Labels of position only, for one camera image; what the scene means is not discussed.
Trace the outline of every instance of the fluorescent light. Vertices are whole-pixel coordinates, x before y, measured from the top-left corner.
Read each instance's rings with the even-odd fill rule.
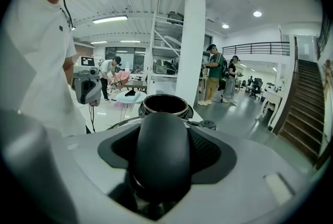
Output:
[[[96,19],[93,20],[93,23],[102,23],[102,22],[111,22],[111,21],[120,21],[120,20],[127,20],[127,16],[126,15],[122,15],[122,16],[113,16],[113,17],[105,17],[105,18],[100,18],[100,19]]]
[[[108,43],[107,41],[96,41],[96,42],[91,42],[91,44],[101,44],[101,43]]]
[[[120,40],[121,43],[141,43],[139,40]]]
[[[256,16],[256,17],[260,17],[260,16],[262,16],[262,13],[260,11],[255,11],[253,13],[253,15]]]

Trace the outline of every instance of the brown stairs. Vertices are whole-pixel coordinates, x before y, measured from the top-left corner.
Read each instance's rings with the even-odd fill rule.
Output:
[[[315,163],[324,129],[324,89],[317,63],[305,60],[298,62],[296,91],[278,135],[285,137]]]

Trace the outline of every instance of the white shoe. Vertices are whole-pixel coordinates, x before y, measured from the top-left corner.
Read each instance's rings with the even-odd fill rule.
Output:
[[[208,105],[208,103],[207,103],[206,101],[204,101],[204,100],[200,100],[200,101],[198,102],[198,104],[199,104],[200,106],[207,106],[207,105]]]

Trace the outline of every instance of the green shirt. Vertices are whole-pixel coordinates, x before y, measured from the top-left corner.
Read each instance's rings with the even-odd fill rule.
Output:
[[[209,78],[218,78],[218,79],[221,78],[222,65],[223,65],[223,56],[221,53],[213,55],[209,60],[209,63],[216,63],[216,62],[220,65],[217,67],[209,67]]]

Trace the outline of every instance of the black office chair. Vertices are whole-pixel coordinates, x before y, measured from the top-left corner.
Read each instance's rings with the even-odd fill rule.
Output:
[[[260,94],[260,92],[261,92],[261,86],[262,86],[262,81],[260,81],[260,79],[254,80],[250,97],[254,96],[256,98],[257,97],[259,98],[260,96],[257,96],[257,94]]]

